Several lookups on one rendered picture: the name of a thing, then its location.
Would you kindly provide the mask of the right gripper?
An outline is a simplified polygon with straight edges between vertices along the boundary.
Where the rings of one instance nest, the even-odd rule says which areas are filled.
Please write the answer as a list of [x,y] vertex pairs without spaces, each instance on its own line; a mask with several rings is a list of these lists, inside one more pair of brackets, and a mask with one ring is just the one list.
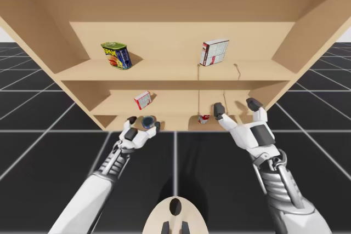
[[250,123],[237,125],[237,123],[225,113],[225,107],[221,102],[213,105],[215,119],[220,126],[228,131],[236,145],[250,154],[275,154],[275,138],[268,129],[268,115],[266,110],[255,98],[246,99],[248,108],[253,112],[253,120]]

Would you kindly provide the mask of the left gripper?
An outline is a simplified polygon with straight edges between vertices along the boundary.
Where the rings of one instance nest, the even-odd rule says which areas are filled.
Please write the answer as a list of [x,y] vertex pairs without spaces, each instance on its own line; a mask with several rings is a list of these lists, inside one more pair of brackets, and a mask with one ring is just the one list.
[[119,136],[121,141],[119,149],[122,153],[132,153],[142,148],[148,139],[151,139],[160,131],[160,122],[155,122],[154,126],[147,131],[133,128],[136,120],[136,116],[131,116],[123,124],[123,132]]

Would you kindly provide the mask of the blue flat can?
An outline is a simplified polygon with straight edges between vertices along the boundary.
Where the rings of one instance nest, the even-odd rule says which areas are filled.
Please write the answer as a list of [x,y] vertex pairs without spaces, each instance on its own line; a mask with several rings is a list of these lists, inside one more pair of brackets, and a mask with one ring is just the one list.
[[151,129],[155,124],[155,118],[153,116],[144,116],[141,120],[141,125],[144,129]]

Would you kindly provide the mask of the green and blue rectangular can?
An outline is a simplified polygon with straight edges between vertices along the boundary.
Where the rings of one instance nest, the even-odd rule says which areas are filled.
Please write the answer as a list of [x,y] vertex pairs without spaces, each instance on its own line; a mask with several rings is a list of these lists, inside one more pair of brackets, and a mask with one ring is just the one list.
[[126,44],[120,42],[105,42],[101,44],[101,47],[112,67],[121,70],[132,67]]

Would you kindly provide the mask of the small red and white carton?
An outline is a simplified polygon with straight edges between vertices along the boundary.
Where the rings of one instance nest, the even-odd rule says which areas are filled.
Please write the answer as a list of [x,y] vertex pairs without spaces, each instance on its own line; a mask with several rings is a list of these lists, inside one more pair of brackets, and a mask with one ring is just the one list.
[[151,94],[149,91],[145,91],[142,94],[135,97],[134,101],[136,102],[138,108],[142,110],[152,102]]

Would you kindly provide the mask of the tan robot part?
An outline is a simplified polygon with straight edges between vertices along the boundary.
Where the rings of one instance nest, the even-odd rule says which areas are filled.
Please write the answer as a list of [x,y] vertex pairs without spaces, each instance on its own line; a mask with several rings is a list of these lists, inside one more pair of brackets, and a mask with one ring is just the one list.
[[183,197],[162,200],[150,213],[142,234],[209,234],[199,210]]

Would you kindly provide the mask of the pale wooden shelf unit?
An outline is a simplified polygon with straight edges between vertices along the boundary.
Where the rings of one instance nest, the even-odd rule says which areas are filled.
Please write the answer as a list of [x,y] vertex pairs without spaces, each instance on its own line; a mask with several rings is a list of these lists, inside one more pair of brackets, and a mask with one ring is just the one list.
[[[351,0],[0,0],[0,26],[103,130],[146,115],[220,130],[198,115],[221,102],[251,121],[249,97],[271,108],[351,27]],[[223,61],[200,65],[215,39],[229,40]],[[105,42],[126,44],[132,67],[112,67]]]

